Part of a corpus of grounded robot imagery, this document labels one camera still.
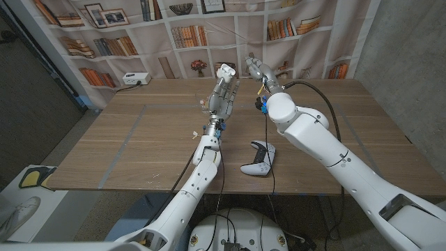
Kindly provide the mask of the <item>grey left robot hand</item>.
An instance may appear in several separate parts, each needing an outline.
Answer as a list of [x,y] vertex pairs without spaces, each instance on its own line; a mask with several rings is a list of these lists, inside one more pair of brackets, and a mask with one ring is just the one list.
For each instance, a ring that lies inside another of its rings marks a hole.
[[239,86],[240,82],[237,81],[233,91],[231,91],[231,81],[226,83],[223,77],[217,80],[215,88],[208,99],[210,121],[204,135],[216,137],[218,130],[225,130],[226,126],[224,123],[227,122],[232,113],[233,102]]

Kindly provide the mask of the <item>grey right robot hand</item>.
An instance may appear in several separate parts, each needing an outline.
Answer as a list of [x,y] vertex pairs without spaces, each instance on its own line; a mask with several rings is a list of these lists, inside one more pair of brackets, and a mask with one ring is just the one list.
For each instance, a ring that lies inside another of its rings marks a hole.
[[271,95],[283,92],[282,86],[279,84],[272,69],[263,63],[261,60],[255,57],[246,57],[245,62],[247,64],[250,75],[255,80],[260,80],[264,85],[264,89]]

